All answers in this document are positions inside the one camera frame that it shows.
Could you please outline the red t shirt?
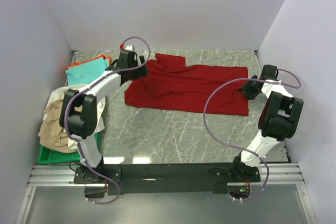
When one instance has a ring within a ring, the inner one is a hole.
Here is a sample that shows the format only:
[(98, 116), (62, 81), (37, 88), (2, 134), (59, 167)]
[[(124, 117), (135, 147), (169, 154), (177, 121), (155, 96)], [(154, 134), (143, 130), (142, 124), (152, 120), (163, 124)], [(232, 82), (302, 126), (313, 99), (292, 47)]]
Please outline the red t shirt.
[(149, 75), (134, 80), (124, 93), (126, 105), (137, 108), (239, 115), (249, 114), (240, 93), (247, 67), (186, 65), (181, 56), (155, 54), (146, 64)]

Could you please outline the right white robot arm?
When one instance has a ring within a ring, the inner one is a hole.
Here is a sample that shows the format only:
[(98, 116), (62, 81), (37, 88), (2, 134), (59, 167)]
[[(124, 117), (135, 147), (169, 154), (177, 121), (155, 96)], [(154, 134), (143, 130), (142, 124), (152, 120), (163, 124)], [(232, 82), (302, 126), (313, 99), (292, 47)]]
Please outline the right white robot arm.
[(258, 121), (258, 132), (246, 150), (235, 157), (234, 162), (241, 170), (259, 167), (260, 158), (278, 143), (292, 138), (296, 132), (304, 101), (294, 97), (278, 80), (280, 69), (264, 65), (260, 77), (253, 76), (239, 90), (243, 97), (253, 100), (263, 94), (267, 98)]

